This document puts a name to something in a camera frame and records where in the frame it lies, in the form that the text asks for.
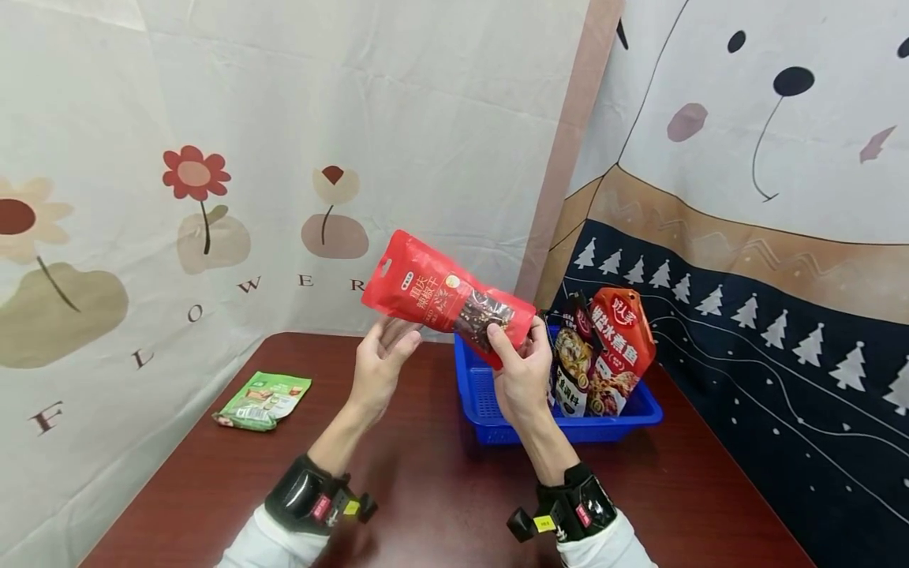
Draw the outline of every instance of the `food package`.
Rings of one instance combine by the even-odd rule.
[[[535,313],[529,303],[480,284],[450,258],[400,230],[366,285],[363,303],[437,332],[459,334],[494,369],[502,362],[486,327],[501,325],[517,349]]]
[[[257,372],[212,418],[231,428],[274,430],[278,421],[294,410],[311,384],[310,379],[289,374]]]
[[[569,309],[555,337],[550,401],[564,416],[617,416],[656,345],[634,290],[601,288],[587,304],[569,295]]]

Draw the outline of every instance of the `red flower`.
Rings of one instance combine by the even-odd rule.
[[[220,154],[207,158],[195,146],[184,146],[177,152],[165,152],[164,183],[174,188],[174,197],[183,199],[187,195],[202,202],[211,192],[227,195],[227,188],[221,182],[230,181],[230,174],[224,171],[225,159]]]

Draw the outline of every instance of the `hand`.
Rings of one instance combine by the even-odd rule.
[[[421,327],[386,316],[373,325],[356,348],[354,385],[347,404],[370,424],[385,413],[401,366],[423,341]]]
[[[494,373],[494,380],[495,400],[505,420],[519,428],[541,414],[550,415],[546,391],[553,352],[543,320],[534,316],[530,339],[518,351],[497,324],[490,324],[486,333],[489,343],[502,359],[502,369]]]

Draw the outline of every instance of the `blue plastic basket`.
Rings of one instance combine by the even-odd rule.
[[[550,328],[550,334],[554,332],[555,328]],[[464,416],[474,425],[477,441],[481,445],[521,443],[495,401],[493,370],[457,335],[454,337],[454,364]],[[644,381],[632,391],[621,416],[565,418],[558,406],[552,409],[555,423],[573,443],[616,442],[635,428],[663,421],[663,409]]]

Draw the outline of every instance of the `wooden table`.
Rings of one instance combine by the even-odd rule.
[[[206,413],[83,566],[213,566],[285,468],[344,402],[358,339],[268,338],[212,405],[255,371],[313,379],[276,430],[218,426]],[[661,568],[812,566],[671,379],[645,379],[665,412],[620,443],[578,448]],[[546,535],[519,544],[505,527],[534,500],[519,447],[466,452],[451,345],[426,344],[401,373],[385,417],[360,443],[351,487],[379,503],[369,524],[336,531],[319,566],[534,568],[561,564]]]

